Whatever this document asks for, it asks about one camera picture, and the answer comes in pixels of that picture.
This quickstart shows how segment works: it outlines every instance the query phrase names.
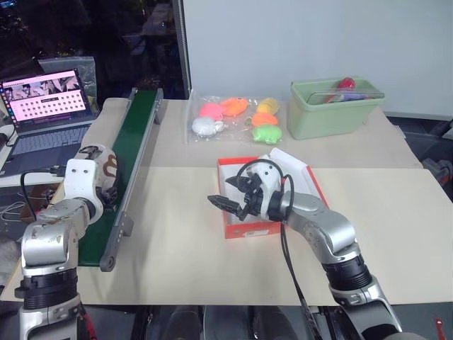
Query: white panel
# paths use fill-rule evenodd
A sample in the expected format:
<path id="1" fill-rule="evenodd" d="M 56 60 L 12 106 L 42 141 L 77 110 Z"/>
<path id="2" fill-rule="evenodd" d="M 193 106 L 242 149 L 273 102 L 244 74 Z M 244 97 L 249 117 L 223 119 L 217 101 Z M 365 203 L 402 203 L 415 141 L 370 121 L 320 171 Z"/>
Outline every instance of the white panel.
<path id="1" fill-rule="evenodd" d="M 202 93 L 289 97 L 292 80 L 360 75 L 384 110 L 453 118 L 451 0 L 186 0 Z"/>

